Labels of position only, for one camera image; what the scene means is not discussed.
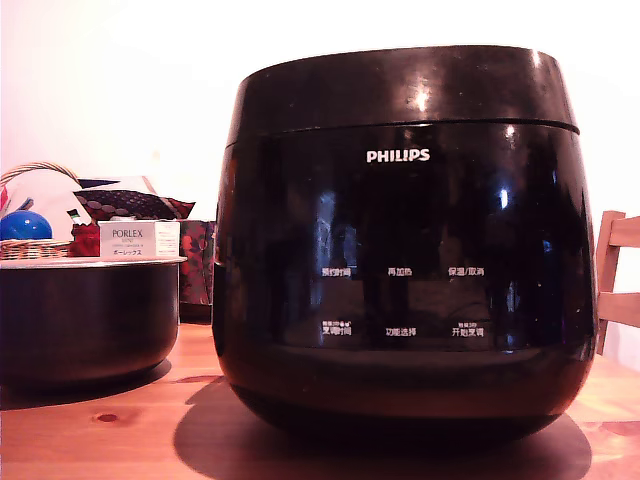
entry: red fabric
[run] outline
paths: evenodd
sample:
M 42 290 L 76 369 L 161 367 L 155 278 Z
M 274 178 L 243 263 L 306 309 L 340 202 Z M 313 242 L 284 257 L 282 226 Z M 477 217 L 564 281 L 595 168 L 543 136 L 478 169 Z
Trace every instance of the red fabric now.
M 180 301 L 196 305 L 213 303 L 213 244 L 215 222 L 180 222 Z
M 70 257 L 100 256 L 100 227 L 98 225 L 74 225 L 71 233 L 74 241 L 69 245 Z

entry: wicker basket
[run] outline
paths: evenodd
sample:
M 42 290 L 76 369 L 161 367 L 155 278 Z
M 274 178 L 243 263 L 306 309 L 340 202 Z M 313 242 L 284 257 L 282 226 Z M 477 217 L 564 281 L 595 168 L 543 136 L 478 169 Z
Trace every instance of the wicker basket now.
M 22 173 L 33 170 L 53 170 L 71 177 L 76 183 L 78 177 L 72 170 L 50 162 L 27 163 L 12 168 L 0 177 L 0 187 Z M 59 240 L 2 240 L 0 241 L 0 260 L 21 260 L 25 258 L 51 258 L 69 256 L 71 242 Z

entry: wooden table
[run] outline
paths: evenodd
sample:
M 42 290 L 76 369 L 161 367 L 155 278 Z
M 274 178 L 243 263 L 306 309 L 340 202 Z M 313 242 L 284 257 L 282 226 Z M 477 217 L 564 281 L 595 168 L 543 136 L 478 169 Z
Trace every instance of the wooden table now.
M 183 324 L 169 360 L 120 392 L 34 400 L 5 390 L 1 478 L 640 479 L 640 373 L 600 356 L 551 426 L 455 458 L 292 440 L 250 413 L 221 373 L 210 327 Z

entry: chair backrest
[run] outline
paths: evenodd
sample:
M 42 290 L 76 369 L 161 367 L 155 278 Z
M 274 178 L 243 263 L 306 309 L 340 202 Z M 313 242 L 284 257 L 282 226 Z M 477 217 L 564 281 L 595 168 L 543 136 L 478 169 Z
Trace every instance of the chair backrest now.
M 623 212 L 604 212 L 596 248 L 599 323 L 596 352 L 601 355 L 608 322 L 640 327 L 640 293 L 613 293 L 620 247 L 640 247 L 640 217 L 625 218 Z

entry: black pot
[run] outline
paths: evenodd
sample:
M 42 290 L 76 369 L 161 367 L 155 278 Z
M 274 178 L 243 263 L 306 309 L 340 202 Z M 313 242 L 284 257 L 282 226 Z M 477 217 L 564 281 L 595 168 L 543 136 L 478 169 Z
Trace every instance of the black pot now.
M 1 262 L 2 385 L 89 385 L 153 368 L 176 340 L 181 261 Z
M 349 53 L 248 77 L 213 317 L 240 398 L 334 438 L 506 438 L 557 418 L 594 354 L 578 133 L 556 61 L 532 50 Z

